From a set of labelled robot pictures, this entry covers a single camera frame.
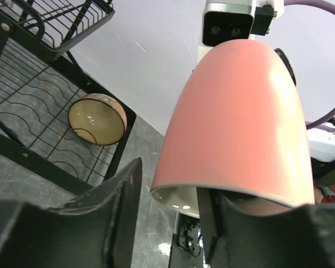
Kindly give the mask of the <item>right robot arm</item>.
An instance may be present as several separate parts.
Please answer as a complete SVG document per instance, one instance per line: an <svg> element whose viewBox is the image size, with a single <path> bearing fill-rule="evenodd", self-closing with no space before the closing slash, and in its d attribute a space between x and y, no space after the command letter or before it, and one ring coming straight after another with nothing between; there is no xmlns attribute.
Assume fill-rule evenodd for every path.
<svg viewBox="0 0 335 268"><path fill-rule="evenodd" d="M310 145L312 173L315 180L335 168L335 131L331 124L307 131Z"/></svg>

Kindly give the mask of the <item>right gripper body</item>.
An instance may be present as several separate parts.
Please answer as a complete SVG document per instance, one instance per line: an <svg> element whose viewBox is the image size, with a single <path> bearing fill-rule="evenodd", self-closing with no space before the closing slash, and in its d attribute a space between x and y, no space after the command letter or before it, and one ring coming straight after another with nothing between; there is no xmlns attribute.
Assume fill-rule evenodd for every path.
<svg viewBox="0 0 335 268"><path fill-rule="evenodd" d="M287 70L290 74L290 77L293 80L294 85L296 86L296 77L295 77L293 68L290 64L290 61L289 61L287 55L280 48L275 48L274 51L278 54L279 58L283 61L285 67L287 68Z"/></svg>

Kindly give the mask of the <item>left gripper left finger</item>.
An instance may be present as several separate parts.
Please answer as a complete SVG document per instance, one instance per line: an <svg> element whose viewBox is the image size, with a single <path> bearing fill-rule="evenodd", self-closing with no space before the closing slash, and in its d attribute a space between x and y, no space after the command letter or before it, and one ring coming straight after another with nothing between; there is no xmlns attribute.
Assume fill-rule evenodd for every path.
<svg viewBox="0 0 335 268"><path fill-rule="evenodd" d="M142 160L61 208L0 200L0 267L130 267Z"/></svg>

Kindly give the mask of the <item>pink mug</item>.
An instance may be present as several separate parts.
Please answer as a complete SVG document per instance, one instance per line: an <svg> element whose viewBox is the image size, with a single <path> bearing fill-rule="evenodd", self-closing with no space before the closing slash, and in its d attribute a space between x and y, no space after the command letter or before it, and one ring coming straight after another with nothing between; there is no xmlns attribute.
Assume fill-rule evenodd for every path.
<svg viewBox="0 0 335 268"><path fill-rule="evenodd" d="M175 106L150 193L199 217L197 190L221 190L259 216L314 204L302 105L267 44L232 40L200 60Z"/></svg>

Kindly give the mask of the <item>brown patterned bowl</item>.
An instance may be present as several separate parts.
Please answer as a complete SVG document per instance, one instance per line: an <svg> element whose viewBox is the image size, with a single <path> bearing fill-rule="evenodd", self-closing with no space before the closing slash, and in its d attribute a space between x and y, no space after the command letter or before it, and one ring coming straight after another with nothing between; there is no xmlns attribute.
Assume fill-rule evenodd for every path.
<svg viewBox="0 0 335 268"><path fill-rule="evenodd" d="M127 130L123 106L100 93L87 94L75 101L69 107L68 122L79 137L101 146L116 144Z"/></svg>

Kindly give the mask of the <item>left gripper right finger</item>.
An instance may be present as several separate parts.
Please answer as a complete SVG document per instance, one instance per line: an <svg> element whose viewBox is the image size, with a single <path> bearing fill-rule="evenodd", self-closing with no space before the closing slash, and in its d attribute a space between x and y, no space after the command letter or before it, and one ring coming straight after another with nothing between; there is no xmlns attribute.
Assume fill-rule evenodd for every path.
<svg viewBox="0 0 335 268"><path fill-rule="evenodd" d="M197 188L210 267L335 267L335 203L246 214L227 191Z"/></svg>

